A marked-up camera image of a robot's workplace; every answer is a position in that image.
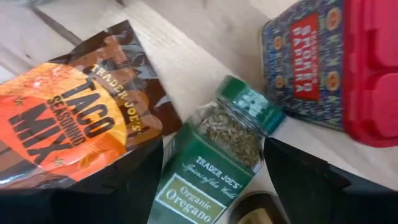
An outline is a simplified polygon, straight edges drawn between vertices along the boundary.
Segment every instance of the red label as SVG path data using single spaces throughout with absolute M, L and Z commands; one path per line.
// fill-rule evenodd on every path
M 294 97 L 319 100 L 318 14 L 314 13 L 291 27 Z

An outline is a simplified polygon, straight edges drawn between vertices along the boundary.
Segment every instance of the spice jar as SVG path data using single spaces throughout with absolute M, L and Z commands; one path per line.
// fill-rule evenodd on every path
M 149 224 L 214 223 L 262 166 L 262 141 L 284 118 L 260 93 L 227 76 L 213 102 L 166 147 Z
M 227 77 L 216 100 L 192 116 L 199 133 L 208 137 L 251 170 L 261 167 L 262 140 L 283 119 L 259 93 L 241 80 Z

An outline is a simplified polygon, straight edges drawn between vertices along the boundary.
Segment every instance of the taco seasoning mix packet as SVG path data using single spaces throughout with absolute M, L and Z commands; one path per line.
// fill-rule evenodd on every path
M 69 187 L 181 126 L 128 21 L 3 83 L 0 105 L 0 189 Z

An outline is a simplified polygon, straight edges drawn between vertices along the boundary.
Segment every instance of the green jar cap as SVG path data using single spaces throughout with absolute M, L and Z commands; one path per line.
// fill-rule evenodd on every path
M 230 103 L 250 121 L 268 134 L 272 134 L 285 118 L 281 109 L 274 106 L 262 94 L 244 81 L 226 76 L 217 89 L 218 97 Z

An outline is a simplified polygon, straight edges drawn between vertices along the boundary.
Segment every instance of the wooden surface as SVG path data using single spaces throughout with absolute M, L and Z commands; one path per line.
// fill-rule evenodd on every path
M 129 19 L 185 119 L 213 97 L 227 74 L 258 90 L 259 29 L 296 0 L 61 0 L 39 9 L 79 39 Z M 69 52 L 73 44 L 31 10 L 0 1 L 0 80 Z M 375 149 L 348 136 L 288 119 L 276 138 L 342 169 L 398 190 L 398 147 Z M 275 192 L 265 167 L 245 190 Z M 219 223 L 226 223 L 228 214 Z

